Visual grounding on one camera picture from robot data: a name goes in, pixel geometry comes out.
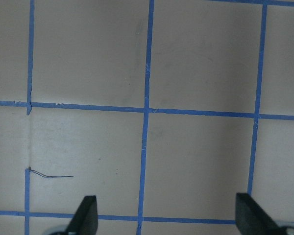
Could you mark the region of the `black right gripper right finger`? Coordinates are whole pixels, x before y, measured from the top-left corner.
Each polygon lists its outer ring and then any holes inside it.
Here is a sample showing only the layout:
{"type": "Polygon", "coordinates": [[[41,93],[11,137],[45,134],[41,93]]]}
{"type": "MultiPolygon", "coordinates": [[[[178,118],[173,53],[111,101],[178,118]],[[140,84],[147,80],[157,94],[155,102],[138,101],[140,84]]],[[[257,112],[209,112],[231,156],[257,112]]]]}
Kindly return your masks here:
{"type": "Polygon", "coordinates": [[[248,193],[236,193],[236,227],[242,235],[286,235],[248,193]]]}

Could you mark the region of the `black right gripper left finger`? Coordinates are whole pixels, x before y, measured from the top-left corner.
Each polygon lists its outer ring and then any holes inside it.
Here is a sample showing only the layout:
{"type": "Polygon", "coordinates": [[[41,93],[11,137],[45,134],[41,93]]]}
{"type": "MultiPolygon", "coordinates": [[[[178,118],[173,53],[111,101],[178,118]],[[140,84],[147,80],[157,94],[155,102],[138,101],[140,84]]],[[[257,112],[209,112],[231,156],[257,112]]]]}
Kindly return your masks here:
{"type": "Polygon", "coordinates": [[[95,235],[97,230],[97,198],[95,195],[85,196],[63,233],[65,235],[95,235]]]}

